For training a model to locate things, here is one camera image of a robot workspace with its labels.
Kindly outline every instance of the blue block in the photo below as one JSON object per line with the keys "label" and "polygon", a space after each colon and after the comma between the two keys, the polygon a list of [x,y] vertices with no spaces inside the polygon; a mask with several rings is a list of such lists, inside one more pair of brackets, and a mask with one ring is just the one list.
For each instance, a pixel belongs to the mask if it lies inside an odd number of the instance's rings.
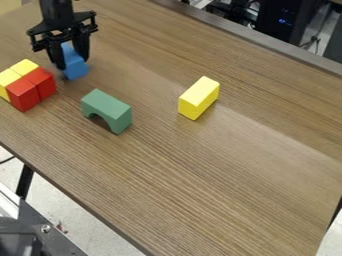
{"label": "blue block", "polygon": [[66,78],[75,80],[89,73],[88,64],[68,43],[63,43],[62,49],[66,66],[63,73]]}

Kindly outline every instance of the metal frame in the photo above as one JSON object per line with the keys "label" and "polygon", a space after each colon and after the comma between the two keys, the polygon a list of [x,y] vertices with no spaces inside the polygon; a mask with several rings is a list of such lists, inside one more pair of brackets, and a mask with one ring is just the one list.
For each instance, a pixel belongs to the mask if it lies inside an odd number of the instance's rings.
{"label": "metal frame", "polygon": [[0,218],[2,216],[16,219],[22,225],[32,227],[43,243],[43,251],[48,252],[41,255],[87,256],[51,222],[0,182]]}

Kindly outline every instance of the table edge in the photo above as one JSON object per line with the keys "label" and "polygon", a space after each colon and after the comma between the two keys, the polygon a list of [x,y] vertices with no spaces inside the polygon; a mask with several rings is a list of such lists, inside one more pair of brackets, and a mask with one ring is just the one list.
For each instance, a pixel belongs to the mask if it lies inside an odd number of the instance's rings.
{"label": "table edge", "polygon": [[308,52],[292,44],[283,42],[256,30],[249,29],[235,22],[207,13],[188,4],[176,0],[149,0],[177,13],[218,28],[248,42],[264,47],[306,65],[312,66],[331,75],[342,78],[342,65],[338,62]]}

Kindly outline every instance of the table leg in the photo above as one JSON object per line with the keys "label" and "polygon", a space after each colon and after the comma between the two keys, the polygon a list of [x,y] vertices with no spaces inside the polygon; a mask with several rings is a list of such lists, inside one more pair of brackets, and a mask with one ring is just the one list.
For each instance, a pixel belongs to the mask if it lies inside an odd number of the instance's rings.
{"label": "table leg", "polygon": [[18,187],[16,190],[16,194],[22,199],[26,200],[28,191],[31,186],[32,178],[34,171],[27,165],[24,165],[23,170],[20,175]]}
{"label": "table leg", "polygon": [[335,219],[336,219],[338,213],[339,213],[341,210],[342,210],[342,197],[341,197],[341,199],[340,199],[340,202],[339,202],[338,205],[337,205],[337,208],[336,208],[336,210],[335,210],[335,212],[334,212],[333,217],[331,218],[331,221],[330,221],[330,224],[329,224],[327,230],[328,230],[328,229],[330,228],[330,226],[333,224],[333,222],[335,221]]}

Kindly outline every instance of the yellow block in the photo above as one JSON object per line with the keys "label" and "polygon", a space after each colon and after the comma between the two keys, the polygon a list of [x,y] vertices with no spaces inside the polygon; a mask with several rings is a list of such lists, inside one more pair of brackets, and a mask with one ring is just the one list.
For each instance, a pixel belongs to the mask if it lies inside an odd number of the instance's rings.
{"label": "yellow block", "polygon": [[13,65],[12,67],[10,67],[10,69],[12,69],[14,72],[17,72],[19,75],[24,76],[38,67],[39,66],[36,63],[28,59],[24,59],[18,62],[17,64]]}
{"label": "yellow block", "polygon": [[0,97],[4,98],[7,101],[10,101],[6,86],[11,83],[17,81],[21,76],[15,73],[10,69],[6,69],[5,71],[0,73]]}
{"label": "yellow block", "polygon": [[179,97],[178,112],[196,120],[217,100],[220,84],[203,76]]}

